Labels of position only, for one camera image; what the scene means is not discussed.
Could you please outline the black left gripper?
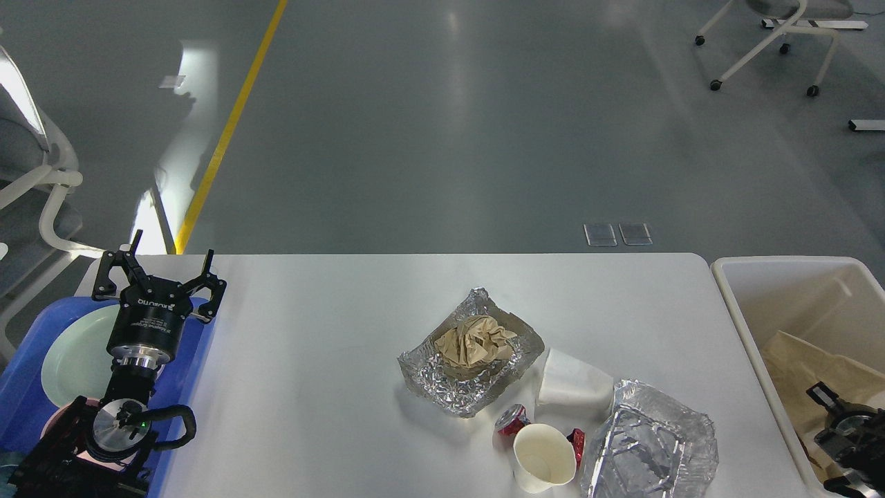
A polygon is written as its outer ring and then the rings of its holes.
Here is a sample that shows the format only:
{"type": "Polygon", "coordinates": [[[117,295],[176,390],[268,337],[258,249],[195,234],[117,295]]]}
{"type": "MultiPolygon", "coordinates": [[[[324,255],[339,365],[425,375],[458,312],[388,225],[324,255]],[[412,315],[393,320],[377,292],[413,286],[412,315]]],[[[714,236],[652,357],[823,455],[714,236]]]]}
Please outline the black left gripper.
{"type": "Polygon", "coordinates": [[[154,351],[159,365],[166,365],[177,356],[188,315],[203,324],[209,324],[218,315],[227,282],[212,272],[214,250],[206,253],[201,273],[186,283],[152,281],[136,259],[142,234],[142,230],[136,230],[129,249],[120,247],[115,252],[102,253],[91,299],[120,299],[120,311],[106,346],[111,356],[123,359],[146,348],[154,351]],[[121,268],[129,281],[120,297],[110,278],[114,267],[121,268]],[[209,290],[208,301],[193,311],[190,297],[205,289],[209,290]]]}

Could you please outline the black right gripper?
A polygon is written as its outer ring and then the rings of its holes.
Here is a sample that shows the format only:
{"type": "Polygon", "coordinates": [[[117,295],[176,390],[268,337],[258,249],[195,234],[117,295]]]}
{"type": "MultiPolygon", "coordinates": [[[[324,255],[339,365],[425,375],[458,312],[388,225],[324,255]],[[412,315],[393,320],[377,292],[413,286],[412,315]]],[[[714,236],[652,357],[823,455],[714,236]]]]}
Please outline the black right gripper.
{"type": "Polygon", "coordinates": [[[884,479],[883,409],[848,410],[825,382],[816,382],[806,394],[829,413],[827,425],[814,436],[814,442],[847,472],[824,481],[828,492],[844,497],[884,497],[872,485],[884,479]]]}

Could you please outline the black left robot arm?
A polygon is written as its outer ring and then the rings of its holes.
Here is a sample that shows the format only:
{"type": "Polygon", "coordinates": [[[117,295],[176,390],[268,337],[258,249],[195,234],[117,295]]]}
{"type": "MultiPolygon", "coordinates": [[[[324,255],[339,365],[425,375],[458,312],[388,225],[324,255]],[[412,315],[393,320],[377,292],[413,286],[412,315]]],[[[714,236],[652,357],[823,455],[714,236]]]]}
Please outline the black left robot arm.
{"type": "Polygon", "coordinates": [[[209,251],[187,282],[104,251],[90,297],[41,312],[2,375],[2,492],[147,497],[196,437],[187,400],[227,283],[209,251]]]}

